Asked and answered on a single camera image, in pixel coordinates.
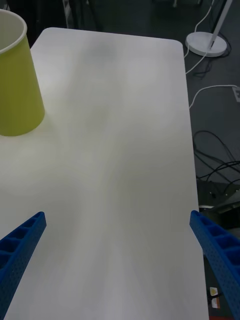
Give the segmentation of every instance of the white table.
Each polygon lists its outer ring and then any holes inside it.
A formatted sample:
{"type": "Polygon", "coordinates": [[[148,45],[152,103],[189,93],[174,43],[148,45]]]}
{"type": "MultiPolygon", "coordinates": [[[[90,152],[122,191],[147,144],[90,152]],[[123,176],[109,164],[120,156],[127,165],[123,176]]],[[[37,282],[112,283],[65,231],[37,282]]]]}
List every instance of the white table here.
{"type": "Polygon", "coordinates": [[[182,45],[45,30],[42,124],[0,137],[0,237],[47,228],[9,320],[207,320],[182,45]]]}

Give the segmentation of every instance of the paper cup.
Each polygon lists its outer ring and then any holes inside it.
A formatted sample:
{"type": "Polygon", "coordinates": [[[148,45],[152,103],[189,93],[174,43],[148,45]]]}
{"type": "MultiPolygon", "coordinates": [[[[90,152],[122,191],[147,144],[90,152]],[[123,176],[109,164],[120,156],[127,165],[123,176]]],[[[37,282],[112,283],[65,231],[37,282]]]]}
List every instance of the paper cup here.
{"type": "Polygon", "coordinates": [[[36,128],[44,105],[34,69],[27,25],[0,9],[0,135],[19,136],[36,128]]]}

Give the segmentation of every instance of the white floor lamp base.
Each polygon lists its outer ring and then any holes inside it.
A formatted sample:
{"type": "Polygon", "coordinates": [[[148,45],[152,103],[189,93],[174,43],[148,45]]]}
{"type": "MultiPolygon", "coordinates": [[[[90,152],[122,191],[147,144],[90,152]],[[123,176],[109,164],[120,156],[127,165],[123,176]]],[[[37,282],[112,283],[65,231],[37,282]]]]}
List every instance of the white floor lamp base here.
{"type": "MultiPolygon", "coordinates": [[[[210,43],[212,33],[209,32],[193,32],[186,37],[185,45],[189,46],[189,50],[193,53],[204,56],[210,43]]],[[[219,57],[227,49],[227,43],[221,37],[217,36],[216,40],[207,53],[206,57],[219,57]]]]}

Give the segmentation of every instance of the table surface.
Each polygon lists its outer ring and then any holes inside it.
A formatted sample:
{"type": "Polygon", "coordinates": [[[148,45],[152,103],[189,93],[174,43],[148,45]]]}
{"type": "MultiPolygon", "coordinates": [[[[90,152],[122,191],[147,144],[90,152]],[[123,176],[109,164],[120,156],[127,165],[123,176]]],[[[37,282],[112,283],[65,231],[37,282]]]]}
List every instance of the table surface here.
{"type": "Polygon", "coordinates": [[[47,227],[6,318],[208,319],[182,45],[50,28],[31,52],[46,115],[0,137],[0,237],[47,227]]]}

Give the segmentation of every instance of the yellow cup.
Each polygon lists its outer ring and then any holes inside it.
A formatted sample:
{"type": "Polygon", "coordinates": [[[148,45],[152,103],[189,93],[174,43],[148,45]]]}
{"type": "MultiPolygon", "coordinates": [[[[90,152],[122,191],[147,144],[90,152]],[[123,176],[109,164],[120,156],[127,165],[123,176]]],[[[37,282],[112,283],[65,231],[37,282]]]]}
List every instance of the yellow cup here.
{"type": "Polygon", "coordinates": [[[0,135],[19,136],[44,118],[27,25],[17,14],[0,9],[0,135]]]}

